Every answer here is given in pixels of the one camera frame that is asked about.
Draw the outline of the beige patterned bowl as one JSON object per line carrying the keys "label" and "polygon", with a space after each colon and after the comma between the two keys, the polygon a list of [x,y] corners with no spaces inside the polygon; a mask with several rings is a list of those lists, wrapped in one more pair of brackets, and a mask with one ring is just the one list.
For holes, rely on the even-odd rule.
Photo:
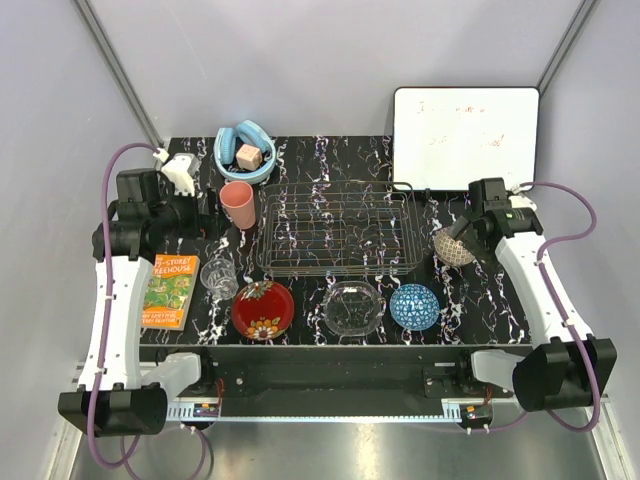
{"label": "beige patterned bowl", "polygon": [[475,260],[474,255],[459,240],[449,235],[449,228],[441,228],[434,235],[434,250],[438,258],[452,267],[463,267]]}

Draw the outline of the clear faceted glass tumbler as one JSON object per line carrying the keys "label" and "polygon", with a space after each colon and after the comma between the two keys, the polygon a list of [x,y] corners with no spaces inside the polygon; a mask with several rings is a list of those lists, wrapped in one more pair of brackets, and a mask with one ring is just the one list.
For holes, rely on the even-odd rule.
{"label": "clear faceted glass tumbler", "polygon": [[230,300],[239,289],[235,265],[224,258],[212,259],[202,266],[200,281],[213,301]]}

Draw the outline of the blue patterned bowl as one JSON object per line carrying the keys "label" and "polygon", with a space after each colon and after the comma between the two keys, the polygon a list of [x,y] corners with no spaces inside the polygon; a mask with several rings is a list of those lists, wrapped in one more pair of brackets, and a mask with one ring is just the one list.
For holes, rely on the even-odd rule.
{"label": "blue patterned bowl", "polygon": [[426,286],[405,284],[391,295],[389,309],[394,321],[409,331],[424,331],[434,326],[440,317],[436,295]]}

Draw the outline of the red floral plate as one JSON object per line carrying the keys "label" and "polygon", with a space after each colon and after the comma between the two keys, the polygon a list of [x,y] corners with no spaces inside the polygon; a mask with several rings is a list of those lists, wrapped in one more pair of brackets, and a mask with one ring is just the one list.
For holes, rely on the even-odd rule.
{"label": "red floral plate", "polygon": [[282,335],[292,324],[295,305],[292,294],[274,281],[252,282],[235,297],[232,323],[245,338],[265,342]]}

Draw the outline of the clear glass dish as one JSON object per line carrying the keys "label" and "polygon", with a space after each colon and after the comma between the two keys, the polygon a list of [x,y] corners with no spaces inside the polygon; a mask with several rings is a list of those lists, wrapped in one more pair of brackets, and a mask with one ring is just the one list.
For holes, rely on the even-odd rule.
{"label": "clear glass dish", "polygon": [[360,337],[382,322],[386,302],[369,283],[341,281],[328,288],[322,302],[328,328],[339,336]]}

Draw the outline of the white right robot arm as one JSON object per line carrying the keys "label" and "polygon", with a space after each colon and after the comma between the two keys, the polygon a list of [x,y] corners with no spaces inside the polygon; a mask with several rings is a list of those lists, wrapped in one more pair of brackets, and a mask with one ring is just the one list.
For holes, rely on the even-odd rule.
{"label": "white right robot arm", "polygon": [[515,394],[527,412],[598,409],[617,360],[608,338],[598,339],[581,318],[556,273],[534,207],[509,192],[503,179],[470,183],[470,207],[448,233],[479,262],[502,268],[529,324],[532,350],[518,356],[489,348],[454,371],[454,384],[476,396],[489,384]]}

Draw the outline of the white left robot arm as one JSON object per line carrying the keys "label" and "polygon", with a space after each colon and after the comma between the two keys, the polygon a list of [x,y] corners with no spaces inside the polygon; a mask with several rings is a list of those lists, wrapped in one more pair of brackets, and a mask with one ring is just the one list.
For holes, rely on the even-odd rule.
{"label": "white left robot arm", "polygon": [[143,301],[156,254],[169,236],[201,237],[202,216],[188,172],[125,170],[116,188],[92,235],[97,299],[89,352],[76,389],[61,393],[57,408],[85,434],[156,435],[181,392],[203,396],[216,382],[214,369],[194,353],[170,354],[148,373],[140,365]]}

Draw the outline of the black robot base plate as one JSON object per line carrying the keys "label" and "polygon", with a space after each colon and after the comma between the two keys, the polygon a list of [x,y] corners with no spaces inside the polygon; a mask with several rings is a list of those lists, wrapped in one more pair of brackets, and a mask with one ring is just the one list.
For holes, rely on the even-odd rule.
{"label": "black robot base plate", "polygon": [[169,354],[203,358],[220,379],[226,422],[443,422],[465,404],[515,406],[503,387],[474,387],[462,369],[472,346],[164,346],[140,349],[147,365]]}

